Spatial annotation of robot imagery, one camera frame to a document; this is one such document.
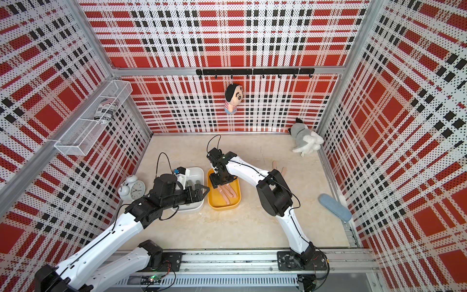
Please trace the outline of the pink fruit knife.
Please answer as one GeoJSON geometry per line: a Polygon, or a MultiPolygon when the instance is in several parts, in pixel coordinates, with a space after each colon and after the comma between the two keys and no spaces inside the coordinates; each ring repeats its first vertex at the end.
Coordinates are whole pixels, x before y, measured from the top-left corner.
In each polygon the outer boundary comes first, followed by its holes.
{"type": "Polygon", "coordinates": [[[223,197],[226,205],[229,206],[231,204],[231,202],[230,202],[228,193],[226,192],[225,188],[223,186],[219,186],[218,191],[221,194],[221,196],[223,197]]]}
{"type": "Polygon", "coordinates": [[[225,188],[226,192],[228,193],[228,196],[230,196],[230,197],[231,197],[231,193],[229,192],[229,190],[228,190],[228,188],[227,188],[227,184],[226,184],[226,185],[224,185],[223,187],[225,188]]]}
{"type": "Polygon", "coordinates": [[[232,188],[232,186],[230,184],[227,185],[227,188],[228,188],[229,192],[231,193],[232,198],[237,198],[238,197],[237,192],[232,188]]]}

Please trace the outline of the white plastic storage box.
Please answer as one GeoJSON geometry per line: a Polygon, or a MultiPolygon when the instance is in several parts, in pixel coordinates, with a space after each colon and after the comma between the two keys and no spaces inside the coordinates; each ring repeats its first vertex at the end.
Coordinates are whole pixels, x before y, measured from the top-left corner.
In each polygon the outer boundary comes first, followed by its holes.
{"type": "MultiPolygon", "coordinates": [[[[196,185],[204,184],[204,170],[200,167],[179,167],[175,169],[174,174],[177,177],[179,183],[181,183],[185,189],[191,189],[192,195],[195,195],[196,185]]],[[[183,215],[199,213],[204,207],[204,199],[189,204],[180,206],[178,212],[183,215]]]]}

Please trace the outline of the yellow plastic storage box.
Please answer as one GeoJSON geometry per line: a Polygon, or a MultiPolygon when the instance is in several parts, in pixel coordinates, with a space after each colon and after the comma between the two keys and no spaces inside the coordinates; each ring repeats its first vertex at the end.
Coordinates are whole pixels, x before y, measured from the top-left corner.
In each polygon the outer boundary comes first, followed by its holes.
{"type": "Polygon", "coordinates": [[[228,184],[228,187],[224,186],[225,190],[235,192],[235,195],[232,196],[231,193],[220,192],[219,187],[217,187],[216,189],[214,188],[214,185],[210,180],[210,175],[213,173],[213,169],[210,169],[207,173],[207,183],[208,187],[210,188],[210,191],[207,195],[207,201],[209,203],[209,206],[216,211],[235,209],[242,200],[242,193],[240,190],[239,181],[235,180],[233,182],[230,182],[228,184]]]}

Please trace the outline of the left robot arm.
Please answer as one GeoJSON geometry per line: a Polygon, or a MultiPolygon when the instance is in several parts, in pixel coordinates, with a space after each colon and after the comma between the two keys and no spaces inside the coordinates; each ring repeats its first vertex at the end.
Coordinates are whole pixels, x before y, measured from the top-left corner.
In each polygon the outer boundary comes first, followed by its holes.
{"type": "Polygon", "coordinates": [[[56,266],[45,265],[34,277],[36,292],[103,292],[154,260],[162,259],[162,250],[150,240],[112,264],[104,262],[124,243],[161,220],[165,210],[203,201],[210,189],[196,184],[184,187],[174,174],[154,180],[147,195],[133,201],[116,221],[80,251],[56,266]]]}

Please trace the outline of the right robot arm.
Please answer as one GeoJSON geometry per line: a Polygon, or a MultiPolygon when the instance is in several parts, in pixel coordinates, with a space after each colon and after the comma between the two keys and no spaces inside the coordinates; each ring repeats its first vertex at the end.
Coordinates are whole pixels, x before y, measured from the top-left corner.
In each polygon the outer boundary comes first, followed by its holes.
{"type": "Polygon", "coordinates": [[[293,206],[294,194],[278,170],[266,171],[243,161],[233,152],[220,149],[208,151],[207,158],[214,170],[209,180],[214,188],[225,187],[236,179],[244,180],[258,192],[262,208],[280,224],[289,243],[289,256],[299,270],[326,270],[326,255],[304,234],[293,206]]]}

